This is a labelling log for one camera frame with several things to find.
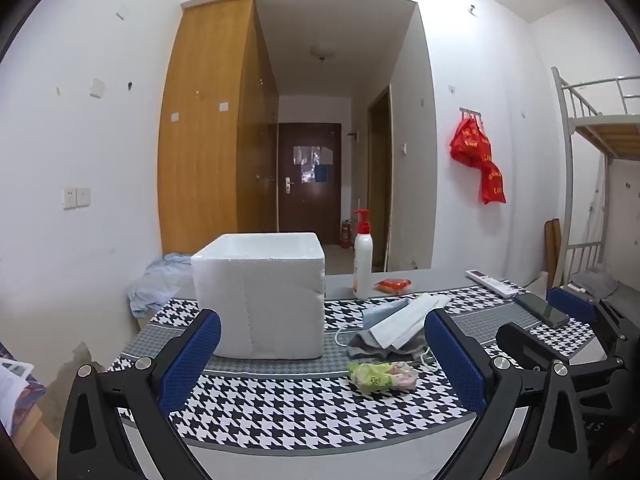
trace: blue gripper pad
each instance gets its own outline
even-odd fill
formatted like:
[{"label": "blue gripper pad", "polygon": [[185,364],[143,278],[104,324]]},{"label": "blue gripper pad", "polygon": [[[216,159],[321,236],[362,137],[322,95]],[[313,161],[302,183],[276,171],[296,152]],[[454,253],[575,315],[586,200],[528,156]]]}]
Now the blue gripper pad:
[{"label": "blue gripper pad", "polygon": [[480,343],[465,336],[441,308],[427,314],[424,337],[462,406],[481,416],[493,394],[494,373]]},{"label": "blue gripper pad", "polygon": [[200,321],[196,318],[193,321],[193,323],[199,321],[200,326],[191,334],[182,351],[160,379],[158,406],[164,416],[183,409],[200,374],[220,342],[222,334],[220,317],[212,310],[203,310],[198,317],[206,312],[208,314],[204,320]]},{"label": "blue gripper pad", "polygon": [[596,322],[596,311],[593,305],[567,290],[552,288],[546,294],[546,302],[582,323]]}]

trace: blue cloth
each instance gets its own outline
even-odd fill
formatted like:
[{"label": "blue cloth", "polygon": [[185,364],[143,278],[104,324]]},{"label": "blue cloth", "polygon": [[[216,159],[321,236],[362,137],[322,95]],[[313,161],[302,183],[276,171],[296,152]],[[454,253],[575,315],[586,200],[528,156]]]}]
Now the blue cloth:
[{"label": "blue cloth", "polygon": [[149,309],[158,312],[191,278],[190,254],[171,253],[158,258],[129,287],[131,313],[142,319]]}]

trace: ceiling light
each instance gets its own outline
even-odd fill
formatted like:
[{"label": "ceiling light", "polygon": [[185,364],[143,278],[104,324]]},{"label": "ceiling light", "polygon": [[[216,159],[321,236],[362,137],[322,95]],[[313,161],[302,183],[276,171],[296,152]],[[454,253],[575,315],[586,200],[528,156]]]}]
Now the ceiling light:
[{"label": "ceiling light", "polygon": [[329,43],[316,43],[311,46],[309,52],[320,61],[325,61],[335,56],[335,47]]}]

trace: bedding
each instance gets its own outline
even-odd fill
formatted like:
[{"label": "bedding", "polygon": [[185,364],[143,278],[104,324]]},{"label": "bedding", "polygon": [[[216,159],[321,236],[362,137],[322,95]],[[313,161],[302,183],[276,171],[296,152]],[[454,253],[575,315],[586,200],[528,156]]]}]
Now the bedding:
[{"label": "bedding", "polygon": [[640,292],[614,279],[602,264],[572,274],[571,281],[584,288],[594,300],[606,300],[632,323],[640,326]]},{"label": "bedding", "polygon": [[614,279],[602,264],[597,264],[584,272],[572,274],[571,281],[581,286],[597,300],[609,297],[618,289],[619,285],[618,280]]}]

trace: wall socket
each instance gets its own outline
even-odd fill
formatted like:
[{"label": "wall socket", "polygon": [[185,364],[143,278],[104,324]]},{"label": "wall socket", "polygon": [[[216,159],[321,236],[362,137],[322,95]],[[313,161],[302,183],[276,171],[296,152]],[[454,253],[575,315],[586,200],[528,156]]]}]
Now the wall socket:
[{"label": "wall socket", "polygon": [[76,202],[76,188],[67,187],[62,198],[62,207],[64,209],[75,209],[78,202]]},{"label": "wall socket", "polygon": [[79,187],[76,190],[78,207],[87,207],[91,205],[91,188]]}]

